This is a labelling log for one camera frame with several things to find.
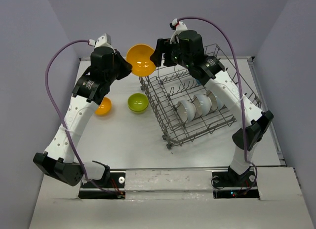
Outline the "orange bowl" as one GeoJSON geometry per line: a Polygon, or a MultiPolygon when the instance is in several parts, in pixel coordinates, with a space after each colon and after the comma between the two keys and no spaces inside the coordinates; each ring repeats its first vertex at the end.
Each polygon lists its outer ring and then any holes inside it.
{"type": "Polygon", "coordinates": [[[147,44],[137,44],[131,47],[126,55],[126,60],[132,65],[132,73],[138,77],[151,75],[156,66],[150,60],[154,49],[147,44]]]}
{"type": "Polygon", "coordinates": [[[94,112],[98,116],[106,115],[112,108],[112,102],[108,97],[104,97],[101,104],[94,112]]]}

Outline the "grey wire dish rack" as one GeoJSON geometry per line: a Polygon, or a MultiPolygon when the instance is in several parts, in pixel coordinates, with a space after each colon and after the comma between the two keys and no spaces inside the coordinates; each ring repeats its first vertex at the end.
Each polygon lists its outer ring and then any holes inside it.
{"type": "Polygon", "coordinates": [[[139,80],[168,149],[236,122],[228,108],[179,65],[158,67],[139,80]]]}

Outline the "white bowl stack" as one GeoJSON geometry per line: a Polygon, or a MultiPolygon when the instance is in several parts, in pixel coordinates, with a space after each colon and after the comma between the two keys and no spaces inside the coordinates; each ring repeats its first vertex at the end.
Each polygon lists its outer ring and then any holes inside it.
{"type": "Polygon", "coordinates": [[[181,100],[177,103],[177,113],[183,123],[188,123],[195,118],[196,108],[192,102],[181,100]]]}

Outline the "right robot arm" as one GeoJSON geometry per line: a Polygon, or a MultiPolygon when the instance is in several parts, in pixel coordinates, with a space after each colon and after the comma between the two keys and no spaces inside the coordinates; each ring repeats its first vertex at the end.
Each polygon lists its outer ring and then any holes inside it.
{"type": "Polygon", "coordinates": [[[159,38],[150,60],[156,67],[179,65],[186,68],[233,114],[240,128],[232,136],[235,152],[226,178],[231,185],[240,185],[253,166],[254,149],[269,128],[273,113],[263,111],[248,99],[242,91],[239,70],[236,69],[238,81],[234,82],[219,59],[205,53],[202,37],[194,30],[182,30],[171,38],[159,38]]]}

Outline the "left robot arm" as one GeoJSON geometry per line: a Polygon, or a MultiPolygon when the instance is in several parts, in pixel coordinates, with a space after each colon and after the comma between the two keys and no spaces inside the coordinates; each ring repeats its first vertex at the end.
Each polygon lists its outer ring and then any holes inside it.
{"type": "Polygon", "coordinates": [[[47,176],[70,186],[87,176],[76,150],[91,116],[115,80],[127,77],[132,66],[114,48],[100,46],[90,55],[90,66],[77,80],[66,114],[53,140],[33,162],[47,176]]]}

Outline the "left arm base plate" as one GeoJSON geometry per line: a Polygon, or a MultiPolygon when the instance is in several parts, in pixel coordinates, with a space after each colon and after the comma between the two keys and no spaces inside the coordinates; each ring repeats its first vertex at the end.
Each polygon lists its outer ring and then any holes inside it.
{"type": "Polygon", "coordinates": [[[96,183],[103,190],[95,187],[91,182],[81,183],[78,197],[80,199],[106,199],[106,200],[124,200],[125,192],[125,171],[111,171],[109,180],[104,183],[96,183]]]}

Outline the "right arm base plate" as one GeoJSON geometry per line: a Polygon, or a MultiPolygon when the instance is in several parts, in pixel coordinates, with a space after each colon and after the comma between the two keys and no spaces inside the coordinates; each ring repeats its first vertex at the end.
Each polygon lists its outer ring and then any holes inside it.
{"type": "Polygon", "coordinates": [[[214,199],[256,198],[259,199],[255,173],[249,171],[241,181],[232,182],[227,171],[213,171],[210,180],[214,199]]]}

